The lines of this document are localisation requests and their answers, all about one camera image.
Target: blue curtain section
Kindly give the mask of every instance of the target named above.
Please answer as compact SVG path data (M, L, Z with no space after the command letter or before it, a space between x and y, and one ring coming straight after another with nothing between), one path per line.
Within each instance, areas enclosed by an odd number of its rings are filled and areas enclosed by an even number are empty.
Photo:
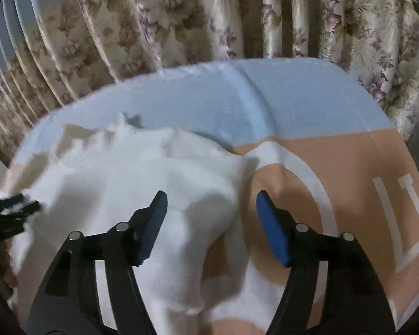
M405 139L413 131L419 0L2 0L0 158L9 163L41 117L105 85L282 56L334 62Z

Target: floral curtain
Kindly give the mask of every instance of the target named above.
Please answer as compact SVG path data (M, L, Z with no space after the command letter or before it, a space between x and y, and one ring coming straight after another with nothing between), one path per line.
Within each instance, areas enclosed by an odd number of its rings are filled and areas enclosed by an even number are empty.
M417 123L419 0L3 0L0 158L45 114L114 81L262 57L330 60L405 139Z

